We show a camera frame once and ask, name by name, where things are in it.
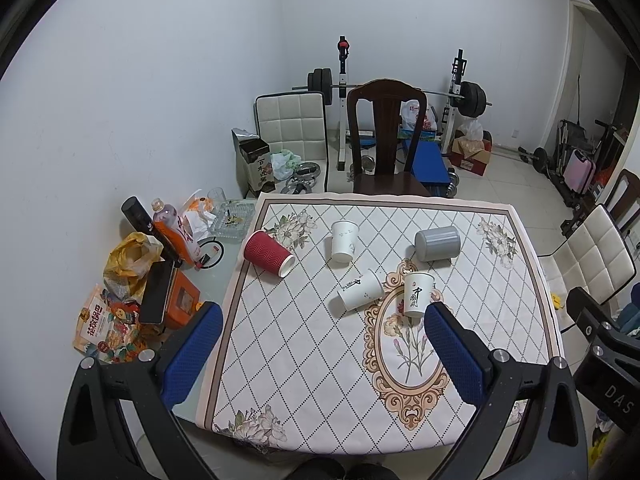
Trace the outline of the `grey plastic cup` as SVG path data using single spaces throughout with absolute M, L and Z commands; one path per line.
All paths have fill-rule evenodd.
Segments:
M 418 231 L 413 245 L 416 258 L 422 262 L 457 258 L 461 252 L 461 238 L 455 226 Z

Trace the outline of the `white paper cup red logo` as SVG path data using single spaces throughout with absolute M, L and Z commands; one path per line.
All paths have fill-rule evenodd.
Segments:
M 404 315 L 408 318 L 422 318 L 427 306 L 432 302 L 435 278 L 425 271 L 414 271 L 405 275 Z

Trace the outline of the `white paper cup lying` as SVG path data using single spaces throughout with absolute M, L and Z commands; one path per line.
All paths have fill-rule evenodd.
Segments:
M 384 288 L 378 276 L 372 271 L 364 271 L 359 278 L 338 290 L 346 311 L 356 310 L 375 302 L 384 295 Z

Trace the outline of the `red ribbed paper cup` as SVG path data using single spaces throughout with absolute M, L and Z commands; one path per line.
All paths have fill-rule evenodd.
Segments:
M 249 263 L 277 275 L 278 278 L 285 278 L 295 264 L 292 252 L 264 230 L 250 234 L 244 245 L 243 256 Z

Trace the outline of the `white paper cup small print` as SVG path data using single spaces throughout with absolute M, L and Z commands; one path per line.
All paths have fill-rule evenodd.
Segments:
M 334 222 L 331 226 L 331 260 L 350 263 L 355 258 L 358 226 L 348 220 Z

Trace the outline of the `orange cardboard box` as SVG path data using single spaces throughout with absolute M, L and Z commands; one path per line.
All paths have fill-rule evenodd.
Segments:
M 139 322 L 171 330 L 186 326 L 196 312 L 200 290 L 169 261 L 154 262 L 146 278 Z

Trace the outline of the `yellow plastic bag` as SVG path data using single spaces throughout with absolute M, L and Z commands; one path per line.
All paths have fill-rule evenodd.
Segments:
M 141 304 L 151 266 L 162 260 L 163 249 L 152 235 L 130 233 L 107 257 L 103 269 L 106 289 L 123 302 Z

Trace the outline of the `white padded chair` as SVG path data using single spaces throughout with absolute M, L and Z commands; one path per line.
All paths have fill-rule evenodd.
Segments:
M 272 154 L 289 150 L 302 162 L 320 167 L 314 193 L 326 190 L 329 147 L 326 138 L 326 107 L 320 92 L 280 92 L 258 96 L 254 104 L 257 134 Z
M 561 332 L 573 326 L 566 306 L 573 288 L 581 287 L 599 306 L 605 306 L 636 275 L 623 235 L 603 205 L 594 208 L 552 254 L 538 260 L 548 289 L 563 305 L 556 311 Z

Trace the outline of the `floral patterned table mat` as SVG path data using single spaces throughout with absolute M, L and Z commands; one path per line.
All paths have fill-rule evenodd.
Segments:
M 355 258 L 331 260 L 331 226 L 358 228 Z M 434 297 L 491 348 L 544 364 L 562 353 L 548 286 L 509 205 L 446 198 L 268 195 L 250 228 L 295 257 L 278 278 L 238 260 L 224 332 L 203 372 L 194 422 L 288 451 L 398 453 L 457 439 L 473 410 L 402 315 L 405 275 L 421 269 L 416 232 L 455 226 L 457 258 L 431 263 Z M 338 290 L 372 270 L 384 295 L 346 311 Z

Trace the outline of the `grey tea box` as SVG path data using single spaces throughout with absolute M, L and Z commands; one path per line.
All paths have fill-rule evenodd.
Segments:
M 256 133 L 240 128 L 233 128 L 231 133 L 247 189 L 254 195 L 274 191 L 276 180 L 273 177 L 269 144 Z

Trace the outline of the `barbell with black plates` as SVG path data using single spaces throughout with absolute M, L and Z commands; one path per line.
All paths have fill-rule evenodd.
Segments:
M 334 89 L 355 89 L 358 84 L 349 84 L 348 82 L 333 81 L 333 74 L 329 68 L 315 68 L 307 74 L 307 82 L 304 86 L 293 87 L 293 90 L 306 90 L 309 92 L 320 92 L 326 105 L 331 105 L 333 101 Z M 446 96 L 450 99 L 450 106 L 458 110 L 458 112 L 471 118 L 477 118 L 485 113 L 491 102 L 487 101 L 484 89 L 475 82 L 462 81 L 460 90 L 457 92 L 436 92 L 424 90 L 426 94 L 433 96 Z

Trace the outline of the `white red plastic bag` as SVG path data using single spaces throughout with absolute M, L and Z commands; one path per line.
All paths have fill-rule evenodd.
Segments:
M 400 109 L 401 125 L 404 130 L 413 131 L 416 126 L 416 120 L 420 113 L 420 102 L 418 100 L 410 100 L 402 103 Z M 434 107 L 427 103 L 423 117 L 422 130 L 426 132 L 436 132 L 438 130 L 437 116 Z

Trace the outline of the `white padded chair back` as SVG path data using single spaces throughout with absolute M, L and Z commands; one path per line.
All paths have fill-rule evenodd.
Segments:
M 314 193 L 326 190 L 329 147 L 326 138 L 326 107 L 320 92 L 280 92 L 258 96 L 254 104 L 257 134 L 272 154 L 289 150 L 302 162 L 320 167 Z

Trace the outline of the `dark wooden chair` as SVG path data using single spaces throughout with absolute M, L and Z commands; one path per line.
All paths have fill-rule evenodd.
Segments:
M 403 102 L 418 100 L 420 113 L 416 120 L 404 166 L 396 171 L 398 131 Z M 374 174 L 365 174 L 357 105 L 367 101 L 372 105 L 375 134 Z M 415 195 L 430 196 L 426 188 L 411 174 L 416 147 L 420 141 L 423 117 L 427 107 L 426 94 L 419 88 L 396 79 L 375 79 L 352 89 L 347 96 L 347 119 L 352 141 L 352 173 L 354 192 L 363 195 Z

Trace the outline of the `white squat rack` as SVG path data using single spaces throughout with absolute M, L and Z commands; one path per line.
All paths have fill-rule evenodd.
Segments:
M 340 61 L 340 72 L 338 73 L 338 83 L 333 85 L 338 91 L 338 102 L 340 103 L 340 116 L 338 116 L 337 130 L 337 163 L 336 169 L 344 171 L 346 165 L 346 133 L 347 133 L 347 89 L 355 88 L 356 84 L 347 82 L 346 60 L 349 54 L 349 42 L 342 35 L 337 41 L 338 60 Z M 462 102 L 461 84 L 466 67 L 466 59 L 463 57 L 463 50 L 459 49 L 458 54 L 452 62 L 451 78 L 448 92 L 435 92 L 424 90 L 424 93 L 434 94 L 434 96 L 446 96 L 447 101 L 442 109 L 442 117 L 439 122 L 438 135 L 436 139 L 440 141 L 442 152 L 446 151 L 447 145 L 454 133 L 454 110 Z

